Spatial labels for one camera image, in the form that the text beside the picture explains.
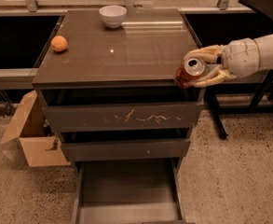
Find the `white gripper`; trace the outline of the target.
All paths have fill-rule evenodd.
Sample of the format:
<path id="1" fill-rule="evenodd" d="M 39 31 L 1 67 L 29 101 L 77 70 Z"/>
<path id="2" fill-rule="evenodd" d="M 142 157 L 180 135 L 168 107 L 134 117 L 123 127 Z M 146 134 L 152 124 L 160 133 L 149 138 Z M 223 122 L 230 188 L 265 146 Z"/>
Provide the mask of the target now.
<path id="1" fill-rule="evenodd" d="M 217 63 L 220 56 L 224 69 L 211 70 L 208 75 L 195 81 L 194 87 L 209 87 L 236 77 L 247 77 L 259 71 L 259 48 L 250 38 L 235 40 L 226 46 L 211 45 L 191 50 L 184 56 L 184 61 L 196 57 L 208 63 Z"/>

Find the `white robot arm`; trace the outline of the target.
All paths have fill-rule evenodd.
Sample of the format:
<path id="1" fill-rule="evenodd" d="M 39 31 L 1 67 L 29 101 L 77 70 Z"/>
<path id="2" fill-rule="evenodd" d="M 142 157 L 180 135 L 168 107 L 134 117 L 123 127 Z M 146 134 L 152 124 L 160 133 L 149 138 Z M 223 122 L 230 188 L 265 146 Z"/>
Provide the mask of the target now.
<path id="1" fill-rule="evenodd" d="M 183 88 L 204 88 L 270 69 L 273 35 L 265 35 L 189 51 L 176 72 L 176 80 Z"/>

